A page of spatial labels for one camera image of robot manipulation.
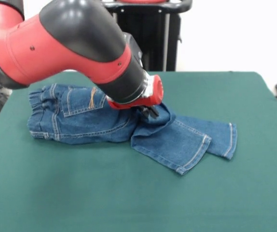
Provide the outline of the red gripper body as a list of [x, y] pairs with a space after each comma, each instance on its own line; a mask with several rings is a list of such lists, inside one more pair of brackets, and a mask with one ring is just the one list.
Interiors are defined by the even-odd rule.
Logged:
[[160, 76], [147, 75], [143, 82], [144, 90], [133, 101], [118, 103], [107, 96], [108, 104], [114, 109], [129, 109], [132, 107], [152, 107], [162, 102], [164, 90]]

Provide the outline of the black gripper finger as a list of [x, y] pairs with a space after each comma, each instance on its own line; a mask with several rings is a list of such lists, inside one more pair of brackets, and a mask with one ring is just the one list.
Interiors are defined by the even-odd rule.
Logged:
[[139, 106], [138, 110], [140, 111], [140, 113], [145, 117], [148, 118], [150, 115], [150, 109], [149, 107], [146, 106]]
[[155, 106], [148, 106], [147, 109], [148, 109], [149, 115], [152, 118], [159, 117], [159, 112], [156, 110]]

